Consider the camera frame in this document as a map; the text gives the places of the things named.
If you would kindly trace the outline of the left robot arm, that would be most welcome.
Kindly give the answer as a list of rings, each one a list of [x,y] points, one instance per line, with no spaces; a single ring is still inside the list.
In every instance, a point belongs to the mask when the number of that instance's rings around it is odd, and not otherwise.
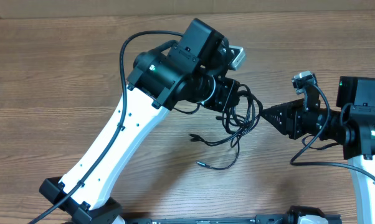
[[[108,123],[83,157],[63,176],[45,179],[39,191],[73,223],[122,223],[110,194],[145,137],[179,101],[225,112],[238,102],[238,83],[226,77],[245,60],[242,47],[199,19],[184,33],[140,53]]]

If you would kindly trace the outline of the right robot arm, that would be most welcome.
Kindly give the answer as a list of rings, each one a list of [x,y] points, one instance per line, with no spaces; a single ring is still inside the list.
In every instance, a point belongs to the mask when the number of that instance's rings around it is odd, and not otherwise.
[[[340,77],[336,99],[340,111],[330,108],[313,73],[300,73],[292,83],[303,98],[263,110],[262,117],[290,139],[331,139],[341,145],[345,164],[312,164],[349,169],[358,223],[375,223],[375,78]]]

